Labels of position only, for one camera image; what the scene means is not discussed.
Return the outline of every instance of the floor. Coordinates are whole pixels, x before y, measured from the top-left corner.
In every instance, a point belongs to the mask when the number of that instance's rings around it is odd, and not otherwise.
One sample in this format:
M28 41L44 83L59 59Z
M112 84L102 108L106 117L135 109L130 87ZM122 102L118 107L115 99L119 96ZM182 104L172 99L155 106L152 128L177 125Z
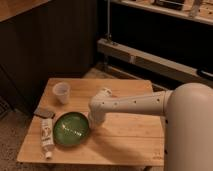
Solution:
M117 78L92 68L84 78ZM97 165L44 165L18 163L16 157L31 122L31 117L21 112L9 111L0 117L0 170L1 171L143 171L144 167ZM163 171L154 167L150 171Z

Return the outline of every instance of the dark cabinet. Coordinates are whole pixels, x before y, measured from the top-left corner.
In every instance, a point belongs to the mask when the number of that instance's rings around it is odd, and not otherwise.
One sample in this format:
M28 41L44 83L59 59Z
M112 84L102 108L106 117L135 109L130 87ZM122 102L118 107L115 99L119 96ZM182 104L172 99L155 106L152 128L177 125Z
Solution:
M32 112L49 77L81 77L95 56L96 17L96 0L54 0L1 22L0 95Z

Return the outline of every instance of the paper cup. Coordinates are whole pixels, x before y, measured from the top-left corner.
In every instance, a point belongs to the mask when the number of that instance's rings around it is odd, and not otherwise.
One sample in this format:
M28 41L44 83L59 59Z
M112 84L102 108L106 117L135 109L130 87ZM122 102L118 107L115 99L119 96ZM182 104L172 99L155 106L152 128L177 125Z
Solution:
M60 82L54 85L53 94L62 104L69 103L70 100L70 85L66 82Z

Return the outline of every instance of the green plate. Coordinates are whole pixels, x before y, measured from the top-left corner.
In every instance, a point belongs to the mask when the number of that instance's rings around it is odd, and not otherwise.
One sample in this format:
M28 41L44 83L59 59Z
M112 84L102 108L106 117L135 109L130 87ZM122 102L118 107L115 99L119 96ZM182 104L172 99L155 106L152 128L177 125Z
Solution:
M66 147L80 144L89 132L89 122L86 116L79 112L62 115L53 128L54 141Z

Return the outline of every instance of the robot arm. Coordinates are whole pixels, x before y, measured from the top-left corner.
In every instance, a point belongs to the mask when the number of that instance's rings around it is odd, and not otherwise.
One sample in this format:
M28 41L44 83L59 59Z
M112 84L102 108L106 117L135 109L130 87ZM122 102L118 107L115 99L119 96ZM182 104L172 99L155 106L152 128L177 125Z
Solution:
M114 98L102 89L89 104L91 128L107 112L165 115L164 171L213 170L213 90L203 84L184 84L174 91Z
M100 126L104 120L106 113L121 112L135 114L149 114L163 116L167 101L172 91L161 91L138 96L115 98L112 97L111 90L107 88L101 89L89 103L90 127L96 128Z

